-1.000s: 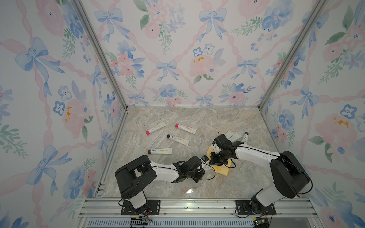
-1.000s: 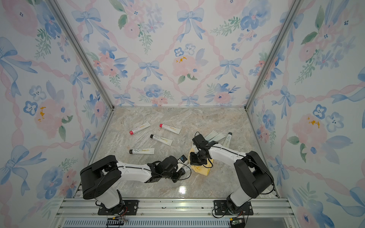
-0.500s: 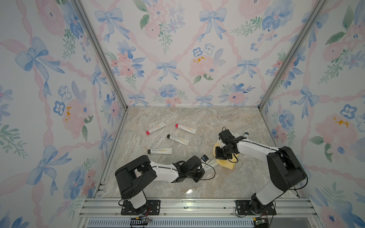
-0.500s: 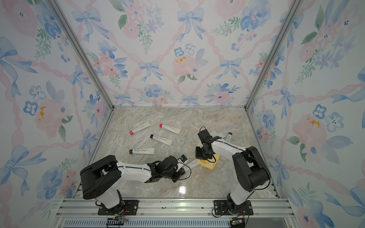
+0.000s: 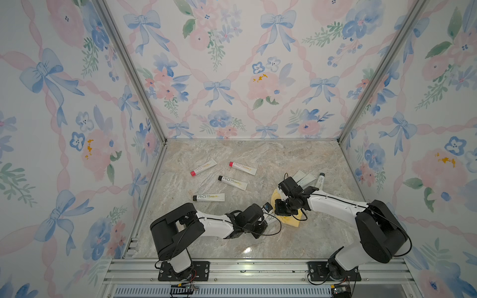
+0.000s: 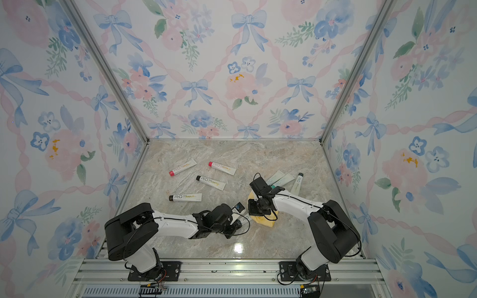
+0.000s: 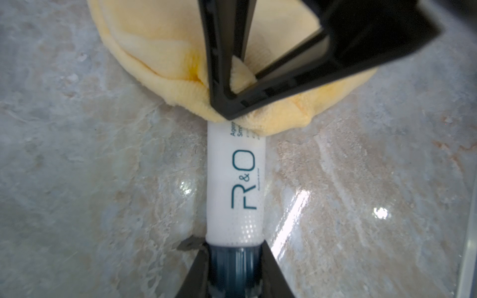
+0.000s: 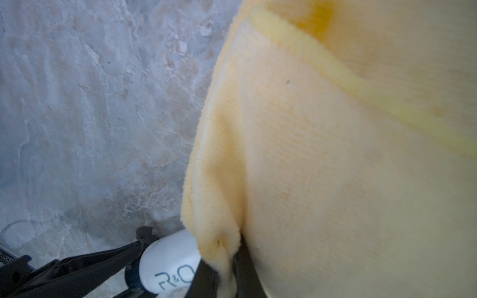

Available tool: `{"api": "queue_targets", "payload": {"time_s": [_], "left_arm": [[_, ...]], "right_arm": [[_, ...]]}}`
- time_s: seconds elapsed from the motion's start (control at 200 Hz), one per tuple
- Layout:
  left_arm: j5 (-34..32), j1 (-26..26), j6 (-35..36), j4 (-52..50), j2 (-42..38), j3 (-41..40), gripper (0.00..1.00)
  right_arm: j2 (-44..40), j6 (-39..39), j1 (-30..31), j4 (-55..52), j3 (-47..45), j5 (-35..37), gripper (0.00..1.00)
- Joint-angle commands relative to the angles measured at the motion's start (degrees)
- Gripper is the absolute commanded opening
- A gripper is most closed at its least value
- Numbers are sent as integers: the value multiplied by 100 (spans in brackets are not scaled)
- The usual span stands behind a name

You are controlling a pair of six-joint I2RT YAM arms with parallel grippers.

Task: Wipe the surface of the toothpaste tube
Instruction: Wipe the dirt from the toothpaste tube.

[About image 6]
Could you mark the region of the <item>teal cap toothpaste tube back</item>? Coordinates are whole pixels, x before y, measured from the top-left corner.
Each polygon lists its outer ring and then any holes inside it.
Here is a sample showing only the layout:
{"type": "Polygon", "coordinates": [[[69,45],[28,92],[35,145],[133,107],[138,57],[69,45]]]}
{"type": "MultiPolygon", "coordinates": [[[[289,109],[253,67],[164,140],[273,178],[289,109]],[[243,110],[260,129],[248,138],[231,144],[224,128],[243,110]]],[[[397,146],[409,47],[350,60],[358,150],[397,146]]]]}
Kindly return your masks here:
{"type": "Polygon", "coordinates": [[[282,179],[282,177],[284,177],[285,174],[278,170],[275,174],[273,174],[271,177],[269,177],[267,180],[266,180],[266,183],[267,185],[273,185],[274,183],[276,183],[277,181],[279,181],[280,179],[282,179]]]}

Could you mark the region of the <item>teal cap toothpaste tube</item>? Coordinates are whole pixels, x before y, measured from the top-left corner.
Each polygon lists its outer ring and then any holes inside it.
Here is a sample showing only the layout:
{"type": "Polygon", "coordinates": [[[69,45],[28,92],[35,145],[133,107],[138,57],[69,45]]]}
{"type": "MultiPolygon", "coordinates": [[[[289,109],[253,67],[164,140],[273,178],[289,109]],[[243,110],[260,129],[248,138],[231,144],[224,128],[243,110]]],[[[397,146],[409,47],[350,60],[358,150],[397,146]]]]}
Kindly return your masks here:
{"type": "Polygon", "coordinates": [[[291,174],[286,174],[282,178],[280,178],[277,182],[273,184],[274,187],[283,187],[286,184],[295,180],[295,177],[291,174]]]}
{"type": "Polygon", "coordinates": [[[266,180],[266,183],[267,185],[273,185],[274,183],[276,183],[277,181],[279,181],[280,179],[282,179],[282,177],[284,177],[285,174],[278,170],[275,174],[273,174],[271,177],[269,177],[267,180],[266,180]]]}

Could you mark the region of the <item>dark green cap toothpaste tube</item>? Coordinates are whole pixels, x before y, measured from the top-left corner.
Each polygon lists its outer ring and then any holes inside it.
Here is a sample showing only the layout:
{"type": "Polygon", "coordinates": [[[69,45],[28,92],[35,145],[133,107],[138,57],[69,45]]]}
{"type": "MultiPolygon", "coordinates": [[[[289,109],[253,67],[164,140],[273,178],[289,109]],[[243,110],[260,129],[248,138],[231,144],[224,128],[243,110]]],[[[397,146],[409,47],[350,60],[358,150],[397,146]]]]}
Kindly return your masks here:
{"type": "Polygon", "coordinates": [[[248,227],[249,226],[249,219],[247,217],[244,217],[244,216],[238,216],[237,217],[237,220],[240,222],[240,224],[242,225],[242,227],[248,227]]]}

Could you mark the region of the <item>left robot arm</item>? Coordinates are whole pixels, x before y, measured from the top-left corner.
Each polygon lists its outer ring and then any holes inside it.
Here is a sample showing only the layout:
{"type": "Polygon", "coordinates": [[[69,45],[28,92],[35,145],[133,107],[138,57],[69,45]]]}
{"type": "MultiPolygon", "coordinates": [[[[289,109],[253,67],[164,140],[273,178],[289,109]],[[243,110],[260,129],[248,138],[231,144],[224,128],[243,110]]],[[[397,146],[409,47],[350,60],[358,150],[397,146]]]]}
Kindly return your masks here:
{"type": "Polygon", "coordinates": [[[238,236],[243,227],[239,216],[227,204],[212,211],[179,216],[154,211],[151,204],[141,203],[105,223],[108,259],[130,264],[130,276],[147,281],[163,277],[165,266],[157,249],[148,244],[150,239],[162,236],[199,240],[212,233],[230,239],[238,236]]]}

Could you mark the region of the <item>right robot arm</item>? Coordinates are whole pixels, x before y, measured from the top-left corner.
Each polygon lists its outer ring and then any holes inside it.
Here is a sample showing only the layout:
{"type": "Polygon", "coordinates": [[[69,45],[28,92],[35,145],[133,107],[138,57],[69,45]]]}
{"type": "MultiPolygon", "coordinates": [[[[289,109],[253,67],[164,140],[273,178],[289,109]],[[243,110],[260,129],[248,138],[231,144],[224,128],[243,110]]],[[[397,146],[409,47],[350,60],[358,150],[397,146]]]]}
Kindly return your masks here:
{"type": "Polygon", "coordinates": [[[296,271],[301,278],[315,278],[318,268],[350,257],[351,250],[361,246],[358,231],[338,202],[314,202],[283,187],[252,185],[251,188],[255,195],[248,200],[251,216],[266,217],[281,212],[309,225],[314,245],[296,259],[296,271]]]}

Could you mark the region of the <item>toothpaste tube near left arm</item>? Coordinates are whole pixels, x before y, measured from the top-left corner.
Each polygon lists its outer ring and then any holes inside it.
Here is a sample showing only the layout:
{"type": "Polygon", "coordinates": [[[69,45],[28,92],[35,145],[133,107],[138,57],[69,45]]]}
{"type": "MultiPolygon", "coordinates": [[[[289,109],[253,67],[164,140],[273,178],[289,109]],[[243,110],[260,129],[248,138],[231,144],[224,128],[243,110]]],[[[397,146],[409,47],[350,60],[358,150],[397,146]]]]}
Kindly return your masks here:
{"type": "Polygon", "coordinates": [[[169,196],[169,201],[171,202],[201,202],[202,194],[178,194],[169,196]]]}

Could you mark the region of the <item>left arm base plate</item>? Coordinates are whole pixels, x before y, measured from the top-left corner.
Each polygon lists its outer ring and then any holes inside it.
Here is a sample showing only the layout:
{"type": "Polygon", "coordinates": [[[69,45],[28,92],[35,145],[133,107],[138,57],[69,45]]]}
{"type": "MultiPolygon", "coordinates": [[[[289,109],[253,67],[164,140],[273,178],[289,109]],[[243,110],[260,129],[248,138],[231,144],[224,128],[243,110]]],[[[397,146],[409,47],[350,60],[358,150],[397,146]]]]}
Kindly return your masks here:
{"type": "Polygon", "coordinates": [[[182,262],[161,261],[151,270],[140,273],[135,266],[131,266],[127,280],[131,282],[177,282],[181,272],[182,262]]]}

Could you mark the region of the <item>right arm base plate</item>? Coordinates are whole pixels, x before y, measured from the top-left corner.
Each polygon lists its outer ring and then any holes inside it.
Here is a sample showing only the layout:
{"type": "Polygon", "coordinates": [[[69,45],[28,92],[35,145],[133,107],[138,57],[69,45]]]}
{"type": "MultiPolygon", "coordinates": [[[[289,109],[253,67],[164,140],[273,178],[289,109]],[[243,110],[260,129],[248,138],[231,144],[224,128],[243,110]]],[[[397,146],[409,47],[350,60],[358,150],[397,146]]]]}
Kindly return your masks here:
{"type": "Polygon", "coordinates": [[[304,281],[331,281],[330,270],[327,264],[320,266],[314,271],[309,271],[305,267],[298,269],[295,261],[281,261],[279,265],[279,278],[282,282],[304,281]]]}

